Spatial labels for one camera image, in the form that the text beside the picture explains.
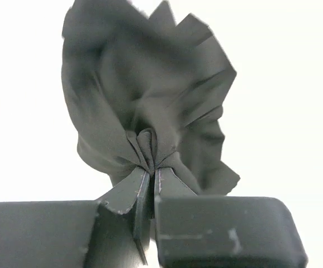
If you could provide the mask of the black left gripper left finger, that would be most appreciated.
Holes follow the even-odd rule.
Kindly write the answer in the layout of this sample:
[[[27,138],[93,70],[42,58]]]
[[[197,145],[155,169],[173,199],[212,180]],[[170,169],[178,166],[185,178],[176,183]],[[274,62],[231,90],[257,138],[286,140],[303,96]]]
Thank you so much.
[[[134,170],[96,200],[0,202],[0,267],[140,267],[150,176]]]

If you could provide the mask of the black shirt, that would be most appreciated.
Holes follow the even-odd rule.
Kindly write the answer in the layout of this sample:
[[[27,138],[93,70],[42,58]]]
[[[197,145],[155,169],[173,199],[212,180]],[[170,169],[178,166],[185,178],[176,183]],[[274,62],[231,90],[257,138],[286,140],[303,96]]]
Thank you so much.
[[[237,186],[218,123],[236,71],[206,24],[176,23],[167,1],[150,16],[128,1],[75,1],[62,36],[64,98],[86,164],[113,185],[140,167],[170,168],[198,194]]]

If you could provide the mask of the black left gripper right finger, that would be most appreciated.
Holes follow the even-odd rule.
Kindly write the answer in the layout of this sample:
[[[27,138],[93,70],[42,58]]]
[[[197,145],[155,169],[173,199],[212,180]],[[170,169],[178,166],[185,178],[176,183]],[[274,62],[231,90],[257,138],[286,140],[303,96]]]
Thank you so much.
[[[171,169],[155,173],[162,267],[306,267],[292,215],[269,197],[197,195]]]

